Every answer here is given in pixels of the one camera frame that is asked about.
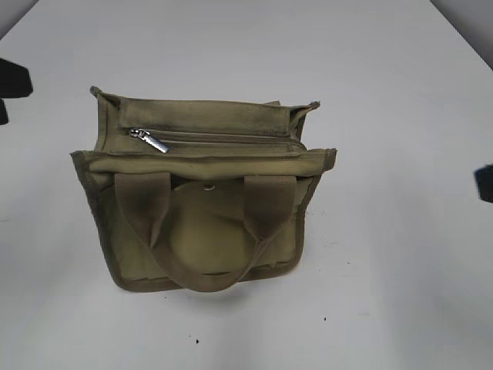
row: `metal zipper pull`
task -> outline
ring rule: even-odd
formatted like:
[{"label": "metal zipper pull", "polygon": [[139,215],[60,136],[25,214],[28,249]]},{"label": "metal zipper pull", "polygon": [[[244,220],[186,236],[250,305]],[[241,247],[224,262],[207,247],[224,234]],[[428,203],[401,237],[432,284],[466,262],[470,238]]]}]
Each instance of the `metal zipper pull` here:
[{"label": "metal zipper pull", "polygon": [[155,137],[151,136],[151,134],[148,131],[145,131],[144,129],[131,129],[129,131],[129,135],[131,137],[136,137],[138,139],[141,139],[142,141],[145,141],[150,146],[155,147],[159,152],[167,153],[169,150],[168,146],[160,142]]}]

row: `white table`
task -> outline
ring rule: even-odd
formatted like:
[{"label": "white table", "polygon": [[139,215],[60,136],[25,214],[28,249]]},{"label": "white table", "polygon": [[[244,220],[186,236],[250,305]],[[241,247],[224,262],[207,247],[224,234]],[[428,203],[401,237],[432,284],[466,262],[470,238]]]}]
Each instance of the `white table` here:
[{"label": "white table", "polygon": [[[0,368],[490,369],[493,74],[425,0],[45,0],[0,42],[35,92],[0,127]],[[89,87],[160,99],[319,99],[339,149],[291,274],[130,294],[69,153]]]}]

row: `bag handle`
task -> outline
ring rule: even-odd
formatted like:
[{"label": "bag handle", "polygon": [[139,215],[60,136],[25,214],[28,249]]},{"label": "bag handle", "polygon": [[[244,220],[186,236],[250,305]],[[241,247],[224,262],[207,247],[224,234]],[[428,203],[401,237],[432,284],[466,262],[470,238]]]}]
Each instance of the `bag handle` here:
[{"label": "bag handle", "polygon": [[171,199],[170,174],[115,174],[116,201],[126,221],[167,275],[178,285],[194,291],[222,291],[241,280],[291,218],[295,176],[245,176],[244,186],[243,223],[257,241],[252,257],[242,269],[211,275],[184,265],[161,233]]}]

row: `olive green bag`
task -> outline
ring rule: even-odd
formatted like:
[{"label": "olive green bag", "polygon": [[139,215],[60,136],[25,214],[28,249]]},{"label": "olive green bag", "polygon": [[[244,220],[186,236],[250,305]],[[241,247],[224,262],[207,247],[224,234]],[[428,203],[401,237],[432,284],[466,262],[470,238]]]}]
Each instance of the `olive green bag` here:
[{"label": "olive green bag", "polygon": [[113,280],[221,291],[291,270],[305,210],[336,150],[307,150],[281,106],[130,99],[92,87],[96,148],[72,154]]}]

